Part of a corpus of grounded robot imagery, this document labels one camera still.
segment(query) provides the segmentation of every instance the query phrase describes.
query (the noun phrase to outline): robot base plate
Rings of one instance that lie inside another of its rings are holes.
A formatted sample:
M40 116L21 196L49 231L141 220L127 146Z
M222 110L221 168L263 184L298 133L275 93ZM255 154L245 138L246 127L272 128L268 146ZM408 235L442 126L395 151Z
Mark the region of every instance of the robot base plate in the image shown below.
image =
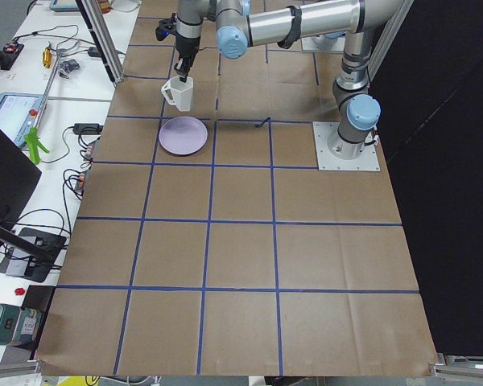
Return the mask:
M316 161L319 170L331 171L380 171L375 145L365 146L358 158L341 159L335 156L328 148L328 137L338 129L339 122L313 122L315 134ZM372 134L366 139L372 141Z

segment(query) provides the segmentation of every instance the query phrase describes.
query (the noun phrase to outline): metal mounting plate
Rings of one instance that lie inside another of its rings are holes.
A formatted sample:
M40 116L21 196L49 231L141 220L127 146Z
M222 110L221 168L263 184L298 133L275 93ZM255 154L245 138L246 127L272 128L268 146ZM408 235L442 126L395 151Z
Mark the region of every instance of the metal mounting plate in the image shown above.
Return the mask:
M325 37L310 36L302 38L303 52L327 52L340 54L344 51L345 36L336 39Z
M316 161L319 170L331 171L380 171L378 156L374 145L366 146L361 155L355 159L341 159L328 148L328 137L338 129L339 122L313 122L315 134ZM366 139L372 141L372 134Z

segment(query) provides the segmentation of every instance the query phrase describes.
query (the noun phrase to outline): white table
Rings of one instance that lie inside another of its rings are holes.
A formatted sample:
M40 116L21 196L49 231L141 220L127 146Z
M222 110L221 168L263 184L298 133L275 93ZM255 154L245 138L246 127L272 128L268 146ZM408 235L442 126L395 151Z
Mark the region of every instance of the white table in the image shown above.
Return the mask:
M77 37L93 41L84 19L78 12L54 13L48 8L48 5L49 1L38 1L16 35L24 35L57 25L76 24L79 26ZM117 0L114 6L118 9L130 9L134 4L129 0ZM138 10L127 14L112 10L104 15L117 50L126 52L137 14ZM60 28L47 33L71 36L75 30L75 28ZM43 49L48 42L52 42L52 46L55 46L60 41L62 39L48 37L20 39L20 43L25 44L25 48L13 68L8 72L2 72L0 94L3 92L42 94L51 72L51 69L46 69L42 65ZM80 49L88 46L89 44L83 44ZM50 154L40 152L41 158L46 161L64 154L66 148L61 134L66 127L78 122L103 125L114 93L114 86L99 58L91 58L85 52L71 56L71 58L77 60L80 69L72 72L69 80L56 77L49 93L46 112L39 127L40 140L51 151ZM66 158L52 164L39 164L42 171L41 179L24 212L37 208L51 208L66 217L62 196L63 170L67 168L79 170L83 161L78 151L80 147L77 144L77 136L71 130L68 131L66 140L71 149ZM74 221L80 202L70 191L67 191L66 197L69 215ZM26 217L24 221L28 224L61 225L59 217L49 211L36 212ZM48 232L57 233L58 231L48 230ZM65 251L62 251L56 264L63 264L64 255ZM42 285L56 285L58 278L58 273L51 273ZM30 284L37 283L17 277L6 277L0 273L0 303L21 305L23 296L14 295L14 289L19 287L26 289ZM4 351L5 346L0 346L0 360Z
M48 7L49 2L38 2L33 6L31 13L25 22L18 29L16 36L25 35L32 31L53 28L55 26L72 25L79 27L77 38L93 41L81 14L78 12L56 13ZM114 3L119 9L132 8L133 3L129 0L117 0ZM121 52L126 52L138 10L130 13L110 11L104 15L109 33L114 46ZM72 36L76 32L75 27L58 28L54 31L45 32L51 35ZM30 36L21 38L20 43L25 47L17 58L10 71L4 71L0 75L0 93L27 92L42 94L51 69L46 69L42 64L44 48L52 43L54 47L64 39L49 38L44 36ZM67 42L60 47L71 47L73 42ZM80 51L90 47L90 44L83 43L68 53ZM111 101L114 93L114 86L105 72L104 65L100 58L91 58L86 52L76 54L67 59L75 59L80 69L70 74L70 79L57 76L50 89L50 98L72 99L83 101Z
M40 141L51 151L50 154L40 152L41 158L50 161L64 154L66 148L61 139L62 131L77 122L104 124L109 102L83 102L83 101L48 101L47 110L39 127ZM25 207L24 213L38 208L51 208L66 217L64 214L64 203L62 196L63 170L67 168L80 169L83 162L79 155L80 147L77 144L77 136L69 130L66 134L67 143L70 145L70 154L54 163L40 163L42 171L41 179L34 194ZM71 191L66 192L68 212L72 221L75 220L80 202L74 197ZM60 218L49 211L40 211L26 217L22 222L28 224L45 224L60 226ZM58 233L57 230L44 229L45 232ZM62 265L65 251L61 251L56 264ZM58 273L50 273L43 285L56 285L59 279ZM0 273L0 303L21 306L23 296L14 295L14 289L22 287L26 289L30 284L38 284L20 277L7 277ZM0 359L2 358L5 346L0 346Z

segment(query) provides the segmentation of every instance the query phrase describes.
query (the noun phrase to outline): grid of blue tape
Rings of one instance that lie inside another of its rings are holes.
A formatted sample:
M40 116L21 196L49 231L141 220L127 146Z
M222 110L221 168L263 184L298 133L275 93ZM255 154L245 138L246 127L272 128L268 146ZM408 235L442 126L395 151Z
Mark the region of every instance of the grid of blue tape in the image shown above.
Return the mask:
M263 8L266 10L266 0L263 0ZM156 17L150 16L141 16L138 18L148 18L148 19L160 19ZM165 45L157 45L157 44L130 44L131 47L161 47ZM265 48L266 53L266 62L268 63L268 51L283 51L283 50L273 50L269 49L267 46ZM315 64L315 75L316 75L316 84L319 84L319 76L318 76L318 68L316 63L316 56L312 54L314 64ZM172 50L171 54L171 63L168 69L168 74L166 78L162 77L150 77L150 76L136 76L136 75L128 75L128 77L142 79L142 80L166 80L170 78L171 70L175 58L175 48ZM219 56L219 64L218 64L218 75L221 74L221 67L220 67L220 56ZM163 102L163 106L161 108L161 114L157 117L146 117L146 116L124 116L124 115L109 115L108 117L115 117L115 118L125 118L125 119L157 119L159 120L159 128L161 127L162 123L166 119L172 119L172 117L165 117L164 108L166 102ZM226 165L226 164L216 164L215 163L215 154L216 154L216 142L217 142L217 127L218 122L221 121L242 121L242 122L257 122L255 120L244 120L244 119L226 119L221 118L214 122L213 127L213 155L211 163L202 163L202 164L183 164L183 163L171 163L171 162L156 162L156 155L158 149L158 142L156 141L152 161L151 162L116 162L116 161L96 161L95 163L101 164L123 164L123 165L148 165L151 167L148 182L147 182L147 192L145 195L145 201L143 204L142 216L141 217L96 217L96 216L79 216L77 219L79 220L111 220L111 221L138 221L140 223L139 230L138 230L138 239L136 242L136 248L134 251L134 259L131 267L130 273L130 280L129 285L58 285L58 288L64 289L72 289L72 290L126 290L126 304L123 313L123 320L122 320L122 328L120 333L120 338L118 340L118 349L114 364L114 374L118 373L118 367L120 364L120 359L122 357L122 346L123 340L125 336L125 329L127 323L127 317L129 313L129 306L130 306L130 295L132 294L133 290L137 291L194 291L194 292L201 292L201 300L200 300L200 327L199 327L199 342L198 342L198 352L197 352L197 363L196 363L196 374L199 375L201 371L201 362L202 362L202 347L203 347L203 335L204 335L204 314L205 314L205 302L206 302L206 293L207 292L248 292L248 293L274 293L275 294L275 301L276 301L276 320L277 320L277 345L278 345L278 361L279 361L279 374L283 375L283 339L282 339L282 331L281 331L281 311L280 311L280 294L283 293L303 293L303 294L418 294L418 290L408 290L408 289L297 289L297 288L281 288L279 286L279 256L278 256L278 240L277 240L277 226L278 225L319 225L319 226L366 226L366 227L401 227L401 224L396 223L340 223L340 222L295 222L295 221L277 221L276 218L276 211L275 211L275 178L274 178L274 170L275 169L300 169L300 170L315 170L317 169L315 166L276 166L274 165L274 149L273 149L273 141L272 141L272 124L273 123L288 123L288 124L303 124L303 123L311 123L306 121L269 121L266 124L268 125L268 133L269 133L269 143L270 143L270 165ZM156 166L179 166L179 167L194 167L194 166L206 166L211 167L211 181L210 181L210 188L209 188L209 202L208 202L208 219L206 220L199 220L199 219L160 219L160 218L149 218L146 217L147 213L147 204L148 199L151 193L151 181L153 174L155 172ZM215 168L218 167L242 167L242 168L266 168L270 169L270 185L271 185L271 202L272 202L272 221L241 221L241 220L213 220L212 219L212 209L213 209L213 191L214 191L214 173ZM136 263L138 259L138 252L141 244L142 239L142 232L143 226L146 222L151 221L160 221L160 222L192 222L192 223L204 223L207 224L206 230L206 240L205 240L205 249L204 249L204 268L202 274L202 286L201 287L170 287L170 286L148 286L148 285L134 285L134 274L136 270ZM207 287L206 286L206 278L208 272L208 251L209 251L209 233L211 230L211 224L268 224L272 225L273 229L273 238L274 238L274 265L275 265L275 287L274 288L224 288L224 287Z

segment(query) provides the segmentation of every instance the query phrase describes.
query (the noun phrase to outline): yellow object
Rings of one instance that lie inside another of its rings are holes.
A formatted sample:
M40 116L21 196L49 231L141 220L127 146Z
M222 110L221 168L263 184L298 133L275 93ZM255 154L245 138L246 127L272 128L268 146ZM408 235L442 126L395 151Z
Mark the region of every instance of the yellow object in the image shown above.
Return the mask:
M50 52L50 46L48 46L43 51L43 66L45 66L45 68L50 68L51 64L52 64L52 53Z
M58 383L57 386L89 386L98 385L97 376L69 376L62 382Z

